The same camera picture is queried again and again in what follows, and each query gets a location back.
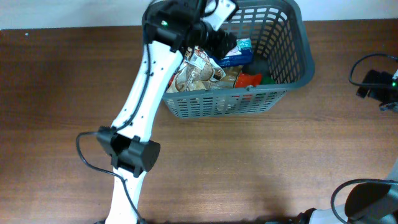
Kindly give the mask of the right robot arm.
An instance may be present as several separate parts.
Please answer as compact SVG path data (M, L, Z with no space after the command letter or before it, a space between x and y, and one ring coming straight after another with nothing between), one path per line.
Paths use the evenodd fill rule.
M370 70L363 83L386 84L385 88L358 88L356 95L380 102L381 111L397 112L397 74ZM397 223L397 164L385 180L354 179L332 193L331 208L308 209L289 223Z

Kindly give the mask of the grey plastic shopping basket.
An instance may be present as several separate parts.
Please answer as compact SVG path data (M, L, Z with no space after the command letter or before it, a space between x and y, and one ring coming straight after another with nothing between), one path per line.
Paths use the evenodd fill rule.
M272 108L289 90L306 85L314 75L308 37L294 1L237 1L239 9L220 29L238 39L250 38L250 64L222 68L227 75L268 75L273 85L223 90L167 93L163 99L179 118L262 113Z

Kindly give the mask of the brown cookie snack bag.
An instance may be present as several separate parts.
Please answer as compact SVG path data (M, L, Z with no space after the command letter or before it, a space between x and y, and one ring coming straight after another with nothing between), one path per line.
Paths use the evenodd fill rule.
M224 70L202 48L189 47L166 92L209 90L225 76Z

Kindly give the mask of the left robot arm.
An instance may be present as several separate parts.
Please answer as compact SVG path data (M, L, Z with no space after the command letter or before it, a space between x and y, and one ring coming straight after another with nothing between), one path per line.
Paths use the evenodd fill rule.
M220 29L238 11L236 1L152 1L142 17L143 55L129 96L97 140L111 157L114 189L105 223L145 223L137 211L141 187L160 144L151 141L155 114L188 47L224 57L236 37Z

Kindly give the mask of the red spaghetti pasta packet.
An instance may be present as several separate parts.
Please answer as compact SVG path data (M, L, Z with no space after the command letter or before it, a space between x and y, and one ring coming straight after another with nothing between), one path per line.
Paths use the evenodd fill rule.
M217 82L209 80L188 80L182 81L175 77L173 82L167 89L167 93L178 93L184 91L197 91L197 90L223 90L232 88L246 88L248 86L258 86L262 82L262 75L248 75L246 73L239 73L237 76L227 75Z

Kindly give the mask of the green lid spice jar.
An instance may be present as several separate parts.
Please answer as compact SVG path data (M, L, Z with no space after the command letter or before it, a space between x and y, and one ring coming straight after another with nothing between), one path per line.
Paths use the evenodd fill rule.
M261 85L273 85L273 84L275 84L275 80L271 76L263 75L260 84Z

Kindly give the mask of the multicolour tissue multipack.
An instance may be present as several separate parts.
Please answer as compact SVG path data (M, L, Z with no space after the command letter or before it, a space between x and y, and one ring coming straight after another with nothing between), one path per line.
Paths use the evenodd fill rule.
M212 59L221 67L236 67L250 64L253 60L252 42L250 38L238 39L235 48L230 50L226 57Z

